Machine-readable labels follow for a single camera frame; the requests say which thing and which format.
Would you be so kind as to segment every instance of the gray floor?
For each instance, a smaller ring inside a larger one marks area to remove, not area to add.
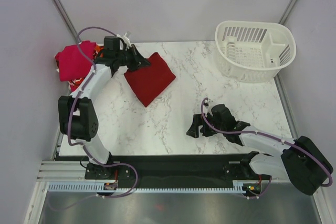
[[[48,193],[53,207],[65,207],[86,193]],[[40,223],[321,223],[313,198],[290,185],[272,184],[257,200],[228,194],[143,194],[119,199],[90,198],[66,211],[45,207]]]

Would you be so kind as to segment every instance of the wire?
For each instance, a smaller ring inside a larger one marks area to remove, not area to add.
[[[79,201],[77,201],[77,202],[75,202],[75,203],[73,203],[73,204],[71,204],[71,205],[69,205],[69,206],[67,206],[67,207],[63,207],[63,208],[55,208],[55,207],[53,207],[53,206],[50,204],[50,200],[49,200],[50,196],[49,196],[49,197],[47,198],[47,205],[48,205],[48,207],[49,207],[52,211],[55,211],[55,212],[62,212],[62,211],[68,210],[69,208],[71,208],[71,207],[73,207],[73,206],[75,206],[75,205],[78,205],[78,204],[82,203],[83,201],[85,201],[85,200],[87,200],[87,199],[90,199],[90,198],[93,198],[93,197],[96,197],[96,196],[97,196],[97,194],[91,194],[91,195],[89,195],[89,196],[87,196],[87,197],[85,197],[85,198],[83,198],[83,199],[80,199]]]
[[[273,140],[276,140],[280,143],[284,143],[286,145],[289,145],[290,147],[293,147],[297,150],[299,150],[300,152],[304,153],[306,156],[310,157],[318,166],[321,167],[321,169],[325,172],[325,174],[327,175],[327,177],[329,178],[329,182],[327,184],[322,184],[321,186],[322,187],[329,187],[332,185],[333,183],[333,180],[332,180],[332,177],[331,177],[331,174],[330,172],[325,168],[325,166],[317,160],[317,158],[315,158],[313,155],[311,155],[309,152],[307,152],[306,150],[302,149],[301,147],[298,147],[292,143],[289,143],[287,141],[282,141],[282,139],[276,137],[276,136],[272,136],[270,134],[267,134],[267,133],[264,133],[264,132],[259,132],[259,131],[221,131],[221,130],[218,130],[216,129],[215,127],[213,127],[209,121],[206,119],[206,116],[204,114],[204,111],[203,111],[203,105],[204,103],[209,100],[208,97],[204,98],[203,101],[202,101],[202,104],[201,104],[201,115],[202,115],[202,118],[203,120],[205,121],[205,123],[214,131],[218,132],[218,133],[222,133],[222,134],[257,134],[257,135],[261,135],[261,136],[265,136],[265,137],[268,137],[268,138],[271,138]]]
[[[83,165],[83,163],[82,163],[83,159],[84,159],[84,157],[79,161],[79,164],[80,164],[81,167],[86,169],[87,167],[85,165]]]
[[[259,182],[258,182],[257,186],[261,185],[261,182],[262,182],[262,176],[259,174]]]
[[[263,190],[263,189],[262,189],[262,188],[263,188],[262,186],[263,186],[263,185],[262,185],[262,184],[260,184],[260,193],[261,193],[261,192],[262,192],[262,190]],[[259,193],[259,194],[257,194],[257,193],[254,193],[254,192],[253,192],[251,189],[249,190],[249,192],[250,192],[250,193],[252,193],[252,194],[254,194],[254,195],[256,195],[256,196],[260,196],[260,193]]]
[[[133,189],[135,189],[135,187],[137,186],[137,184],[138,184],[138,173],[136,172],[137,170],[136,170],[132,165],[130,165],[130,164],[125,164],[125,163],[118,163],[118,164],[112,164],[112,165],[106,165],[106,164],[103,164],[103,163],[99,162],[98,160],[96,160],[96,159],[90,154],[90,152],[89,152],[89,151],[87,150],[87,148],[85,147],[84,143],[82,143],[82,142],[73,143],[73,142],[71,141],[71,124],[72,124],[73,113],[74,113],[74,111],[75,111],[77,101],[78,101],[80,95],[83,93],[84,88],[87,86],[87,84],[90,82],[90,80],[91,80],[91,79],[93,78],[93,76],[95,75],[95,71],[96,71],[96,69],[97,69],[96,64],[94,63],[94,61],[91,60],[89,56],[87,56],[86,54],[84,54],[84,52],[82,51],[82,49],[81,49],[80,46],[79,46],[79,43],[80,43],[79,36],[82,34],[82,32],[84,32],[84,31],[86,31],[86,30],[89,30],[89,29],[99,29],[99,30],[103,30],[103,31],[106,31],[106,32],[108,32],[108,33],[110,33],[110,34],[116,36],[115,33],[111,32],[111,31],[109,31],[109,30],[107,30],[107,29],[105,29],[105,28],[98,27],[98,26],[90,26],[90,27],[86,27],[86,28],[82,29],[82,30],[77,34],[77,36],[76,36],[76,45],[77,45],[77,48],[78,48],[79,52],[80,52],[80,53],[81,53],[81,54],[82,54],[82,55],[83,55],[83,56],[84,56],[84,57],[85,57],[85,58],[92,64],[93,69],[94,69],[94,72],[92,72],[92,73],[89,75],[89,77],[88,77],[86,80],[83,81],[83,85],[82,85],[82,87],[81,87],[82,89],[81,89],[81,91],[78,91],[78,93],[77,93],[77,95],[76,95],[76,97],[75,97],[75,99],[74,99],[74,101],[73,101],[73,103],[72,103],[72,106],[71,106],[71,109],[70,109],[70,115],[69,115],[68,129],[67,129],[68,144],[69,144],[70,146],[81,145],[81,146],[83,147],[85,153],[88,155],[88,157],[89,157],[91,160],[93,160],[94,162],[96,162],[97,164],[99,164],[100,166],[102,166],[102,167],[110,168],[110,167],[116,167],[116,166],[127,166],[127,167],[131,168],[131,169],[135,172],[135,182],[134,182],[134,185],[131,187],[131,189],[129,189],[128,191],[126,191],[126,192],[124,192],[124,193],[122,193],[122,194],[119,194],[119,195],[101,196],[101,197],[104,197],[104,198],[120,198],[120,197],[124,197],[124,196],[127,196],[127,195],[131,194],[132,191],[133,191]],[[54,208],[54,207],[52,207],[52,206],[50,205],[49,202],[48,202],[48,206],[49,206],[49,208],[50,208],[51,210],[53,210],[53,211],[64,211],[64,210],[67,210],[67,209],[69,209],[69,208],[71,208],[71,207],[73,207],[73,206],[75,206],[75,205],[77,205],[77,204],[79,204],[79,203],[81,203],[81,202],[83,202],[83,201],[85,201],[85,200],[91,198],[91,197],[95,197],[96,195],[97,195],[97,194],[94,194],[94,195],[90,195],[90,196],[88,196],[88,197],[85,197],[85,198],[79,200],[78,202],[75,202],[75,203],[73,203],[73,204],[71,204],[70,206],[65,207],[65,208],[59,208],[59,209]]]

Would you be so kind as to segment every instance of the red fabric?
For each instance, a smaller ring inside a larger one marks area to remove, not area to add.
[[[176,78],[167,63],[155,52],[149,67],[127,71],[124,75],[140,102],[147,107]]]
[[[83,41],[79,46],[84,54],[93,59],[95,42],[87,40]],[[91,63],[84,58],[76,45],[65,47],[62,52],[56,54],[55,59],[58,61],[60,81],[85,78],[91,68]]]

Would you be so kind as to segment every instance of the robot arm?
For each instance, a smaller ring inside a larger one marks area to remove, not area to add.
[[[266,133],[251,126],[249,123],[236,121],[224,104],[218,104],[212,108],[208,104],[205,105],[208,107],[206,118],[210,125],[223,132],[233,132],[233,134],[223,134],[229,142],[251,147],[262,152],[251,152],[241,162],[241,165],[248,165],[256,174],[265,174],[289,180],[298,190],[307,195],[312,195],[322,185],[327,175],[320,166],[305,156],[304,153],[283,144],[284,141],[303,148],[321,162],[330,174],[333,172],[333,167],[311,139],[301,136],[296,140]],[[206,137],[217,134],[203,120],[201,114],[196,114],[194,115],[192,126],[187,131],[187,135],[194,138],[199,137],[199,126],[203,126],[200,132]],[[256,134],[256,132],[280,138],[283,142],[273,141],[269,137]]]
[[[97,135],[98,118],[94,111],[93,103],[106,83],[113,77],[121,66],[127,66],[130,71],[150,66],[138,52],[135,45],[129,46],[129,41],[120,37],[105,37],[104,48],[95,60],[96,69],[91,70],[82,84],[69,96],[61,96],[58,100],[58,114],[60,131],[67,135],[71,107],[78,95],[74,114],[71,122],[71,139],[80,143],[100,163],[106,164],[110,153],[104,147]]]

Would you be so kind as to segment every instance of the white arm segment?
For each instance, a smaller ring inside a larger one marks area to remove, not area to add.
[[[285,166],[280,157],[258,154],[252,158],[250,167],[256,174],[267,174],[278,179],[289,181]]]
[[[264,132],[258,130],[253,126],[246,127],[244,131]],[[293,138],[281,137],[270,133],[267,134],[294,144]],[[269,137],[257,135],[255,133],[243,133],[239,136],[239,138],[244,146],[251,147],[269,155],[272,155],[267,156],[264,154],[258,154],[252,158],[250,162],[250,167],[256,174],[267,174],[279,179],[289,181],[285,166],[281,160],[281,155],[282,152],[286,149],[289,149],[290,146],[282,144]]]
[[[75,142],[82,142],[92,157],[94,157],[97,161],[106,164],[110,152],[104,147],[98,134],[91,138],[90,142],[81,139],[76,139]]]
[[[79,98],[87,97],[91,99],[91,101],[94,103],[95,99],[98,97],[101,90],[105,87],[106,83],[111,79],[111,69],[103,64],[96,64],[96,73],[90,80],[90,82],[85,87],[83,93],[80,95]],[[86,82],[86,80],[89,78],[89,76],[94,72],[93,66],[90,69],[89,74],[86,76],[84,81],[81,83],[81,85],[70,94],[72,97],[76,97],[78,92],[82,90],[83,84]],[[98,134],[96,134],[90,142],[87,142],[85,140],[76,139],[75,142],[82,142],[84,143],[86,149],[88,152],[94,157],[97,161],[106,164],[108,158],[109,158],[109,151],[104,147],[103,143],[101,142]]]
[[[264,131],[258,130],[257,128],[253,126],[246,127],[243,131],[264,132]],[[268,132],[264,132],[264,133],[267,133],[268,135],[275,136],[277,138],[280,138],[282,140],[285,140],[289,143],[294,144],[293,138],[281,137],[281,136],[277,136],[274,134],[270,134]],[[239,136],[239,138],[244,146],[260,150],[274,157],[280,157],[284,150],[290,148],[290,146],[288,145],[282,144],[269,137],[257,135],[255,133],[248,133],[248,134],[243,133]]]
[[[101,90],[105,87],[106,83],[112,78],[111,69],[103,64],[96,64],[96,73],[90,80],[90,82],[86,85],[83,93],[80,95],[79,98],[87,97],[92,100],[94,103],[96,98],[98,97],[98,94],[101,92]],[[86,80],[89,78],[89,76],[94,72],[93,66],[90,69],[89,74],[86,76],[84,81],[81,83],[81,85],[70,94],[72,97],[76,97],[79,91],[82,90],[83,84],[86,82]]]

